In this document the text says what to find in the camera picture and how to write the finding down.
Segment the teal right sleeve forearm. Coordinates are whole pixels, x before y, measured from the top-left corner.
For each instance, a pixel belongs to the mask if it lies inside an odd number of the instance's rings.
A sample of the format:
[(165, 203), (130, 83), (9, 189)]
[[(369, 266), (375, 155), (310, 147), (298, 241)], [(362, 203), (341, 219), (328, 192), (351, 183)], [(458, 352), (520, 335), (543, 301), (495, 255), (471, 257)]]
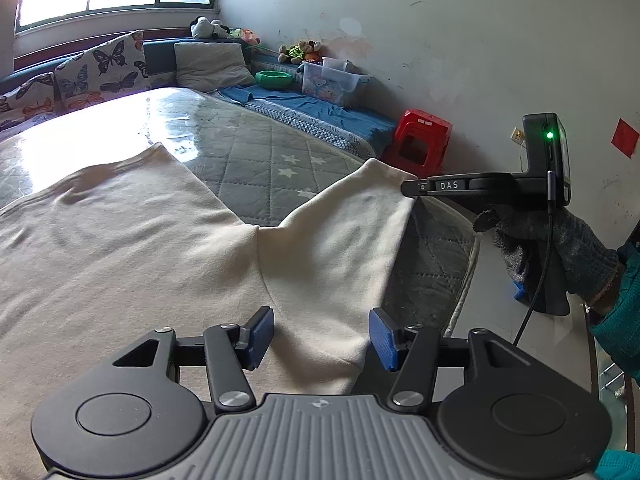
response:
[[(590, 330), (613, 362), (639, 385), (639, 228), (618, 255), (625, 270), (613, 307)], [(594, 475), (597, 479), (638, 479), (639, 454), (606, 450)]]

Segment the right hand grey glove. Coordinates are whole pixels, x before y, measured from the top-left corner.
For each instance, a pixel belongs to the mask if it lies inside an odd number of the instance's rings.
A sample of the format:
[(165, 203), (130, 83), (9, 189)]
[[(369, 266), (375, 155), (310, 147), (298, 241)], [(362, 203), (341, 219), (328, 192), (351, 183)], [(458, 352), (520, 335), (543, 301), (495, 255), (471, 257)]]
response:
[(506, 272), (518, 284), (530, 278), (538, 243), (552, 239), (562, 262), (566, 291), (587, 304), (595, 304), (620, 284), (625, 269), (614, 249), (607, 248), (588, 224), (560, 209), (550, 222), (541, 211), (515, 210), (498, 206), (481, 212), (473, 222), (476, 232), (494, 232), (494, 244), (501, 252)]

